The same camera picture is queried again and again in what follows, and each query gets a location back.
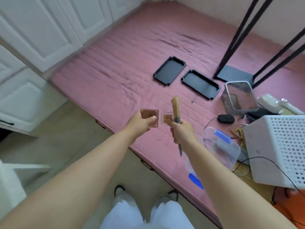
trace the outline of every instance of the person's right arm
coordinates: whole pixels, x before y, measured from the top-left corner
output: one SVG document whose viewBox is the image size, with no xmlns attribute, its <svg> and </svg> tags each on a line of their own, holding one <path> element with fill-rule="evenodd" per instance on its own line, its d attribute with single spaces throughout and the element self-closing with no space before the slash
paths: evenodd
<svg viewBox="0 0 305 229">
<path fill-rule="evenodd" d="M 195 137 L 190 123 L 169 122 L 174 142 L 181 144 L 224 229 L 296 227 L 263 197 L 228 170 Z"/>
</svg>

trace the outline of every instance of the cabinet panel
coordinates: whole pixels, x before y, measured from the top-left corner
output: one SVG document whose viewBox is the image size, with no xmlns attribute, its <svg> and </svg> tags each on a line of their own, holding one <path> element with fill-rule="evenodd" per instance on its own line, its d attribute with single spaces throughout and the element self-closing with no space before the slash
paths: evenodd
<svg viewBox="0 0 305 229">
<path fill-rule="evenodd" d="M 82 44 L 111 25 L 107 0 L 58 0 Z"/>
<path fill-rule="evenodd" d="M 0 0 L 0 36 L 42 72 L 81 48 L 56 0 Z"/>
<path fill-rule="evenodd" d="M 0 45 L 0 84 L 24 67 L 23 62 Z"/>
<path fill-rule="evenodd" d="M 134 8 L 138 7 L 145 0 L 108 0 L 112 19 L 115 22 Z"/>
<path fill-rule="evenodd" d="M 0 85 L 0 122 L 30 132 L 67 99 L 26 68 Z"/>
</svg>

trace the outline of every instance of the black tray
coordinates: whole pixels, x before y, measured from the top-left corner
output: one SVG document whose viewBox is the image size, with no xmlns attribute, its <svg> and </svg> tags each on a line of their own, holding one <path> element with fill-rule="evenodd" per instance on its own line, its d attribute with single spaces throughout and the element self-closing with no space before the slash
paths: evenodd
<svg viewBox="0 0 305 229">
<path fill-rule="evenodd" d="M 182 83 L 189 86 L 207 99 L 214 99 L 220 91 L 220 86 L 213 80 L 205 77 L 195 70 L 189 70 L 181 78 Z"/>
<path fill-rule="evenodd" d="M 175 56 L 169 57 L 158 70 L 152 75 L 154 79 L 164 85 L 170 85 L 180 72 L 185 68 L 186 63 Z"/>
</svg>

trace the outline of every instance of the beige tile floor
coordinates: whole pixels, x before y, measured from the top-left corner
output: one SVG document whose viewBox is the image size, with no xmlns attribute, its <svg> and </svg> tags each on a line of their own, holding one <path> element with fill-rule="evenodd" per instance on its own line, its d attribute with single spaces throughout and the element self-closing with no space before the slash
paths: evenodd
<svg viewBox="0 0 305 229">
<path fill-rule="evenodd" d="M 37 137 L 14 132 L 0 142 L 0 159 L 4 163 L 51 165 L 51 170 L 43 175 L 33 177 L 19 174 L 28 195 L 90 152 L 112 133 L 98 126 L 92 116 L 68 101 L 31 134 Z M 172 190 L 169 184 L 147 169 L 139 158 L 128 150 L 99 206 L 83 228 L 99 228 L 104 217 L 112 209 L 113 190 L 117 184 L 124 185 L 135 197 L 146 220 L 149 220 L 153 201 Z M 181 195 L 178 202 L 195 228 L 217 228 Z"/>
</svg>

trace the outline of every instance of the pink mattress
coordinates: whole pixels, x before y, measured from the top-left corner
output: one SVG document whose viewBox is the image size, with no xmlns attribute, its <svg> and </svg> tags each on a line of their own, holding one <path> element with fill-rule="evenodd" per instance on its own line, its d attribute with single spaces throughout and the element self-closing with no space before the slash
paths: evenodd
<svg viewBox="0 0 305 229">
<path fill-rule="evenodd" d="M 181 84 L 188 69 L 212 77 L 236 27 L 210 18 L 177 2 L 147 3 L 67 62 L 51 78 L 70 100 L 113 132 L 121 130 L 129 117 L 141 108 L 171 111 L 170 100 L 180 97 L 181 118 L 192 123 L 196 135 L 218 113 L 225 113 L 221 94 L 207 101 Z M 281 46 L 250 34 L 230 59 L 229 65 L 255 73 Z M 186 62 L 186 68 L 164 87 L 152 74 L 169 57 Z M 255 89 L 259 96 L 270 93 L 286 98 L 305 110 L 305 59 L 298 56 L 285 68 Z M 131 149 L 178 189 L 211 221 L 221 226 L 206 192 L 196 186 L 184 168 L 170 130 L 159 123 L 137 139 Z"/>
</svg>

